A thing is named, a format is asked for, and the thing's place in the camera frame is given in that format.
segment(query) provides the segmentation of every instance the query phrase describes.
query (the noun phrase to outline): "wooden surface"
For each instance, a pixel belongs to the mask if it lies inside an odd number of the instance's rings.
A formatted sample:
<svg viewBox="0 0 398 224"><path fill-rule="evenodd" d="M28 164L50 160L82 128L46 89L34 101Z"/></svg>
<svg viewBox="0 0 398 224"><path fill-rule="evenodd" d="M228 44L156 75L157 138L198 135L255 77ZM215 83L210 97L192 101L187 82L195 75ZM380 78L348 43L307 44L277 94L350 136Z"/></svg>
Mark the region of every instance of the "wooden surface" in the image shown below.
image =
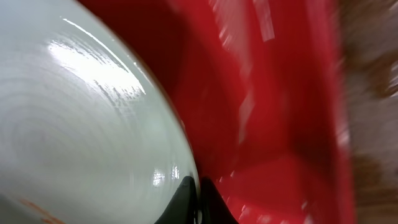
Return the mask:
<svg viewBox="0 0 398 224"><path fill-rule="evenodd" d="M358 223L398 223L398 6L341 0Z"/></svg>

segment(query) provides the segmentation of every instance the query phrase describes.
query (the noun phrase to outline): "red plastic tray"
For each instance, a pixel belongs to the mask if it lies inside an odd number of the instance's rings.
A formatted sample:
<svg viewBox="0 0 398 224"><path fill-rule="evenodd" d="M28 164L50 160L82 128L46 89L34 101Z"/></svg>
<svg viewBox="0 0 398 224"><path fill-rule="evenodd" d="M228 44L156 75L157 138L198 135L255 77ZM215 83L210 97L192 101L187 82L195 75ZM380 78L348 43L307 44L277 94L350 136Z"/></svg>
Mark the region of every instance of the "red plastic tray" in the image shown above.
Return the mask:
<svg viewBox="0 0 398 224"><path fill-rule="evenodd" d="M355 223L329 0L81 0L161 82L240 223Z"/></svg>

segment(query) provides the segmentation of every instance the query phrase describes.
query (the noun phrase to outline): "glossy glaze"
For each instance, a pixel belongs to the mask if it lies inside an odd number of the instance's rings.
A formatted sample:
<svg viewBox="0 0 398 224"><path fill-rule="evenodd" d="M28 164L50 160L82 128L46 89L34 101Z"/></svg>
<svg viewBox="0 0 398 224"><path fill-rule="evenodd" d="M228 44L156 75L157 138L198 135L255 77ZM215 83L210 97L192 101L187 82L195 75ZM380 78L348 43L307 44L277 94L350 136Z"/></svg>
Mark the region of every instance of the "glossy glaze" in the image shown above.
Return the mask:
<svg viewBox="0 0 398 224"><path fill-rule="evenodd" d="M81 2L154 71L235 219L354 223L332 0Z"/></svg>
<svg viewBox="0 0 398 224"><path fill-rule="evenodd" d="M1 197L36 220L154 223L197 172L145 69L74 1L0 9Z"/></svg>

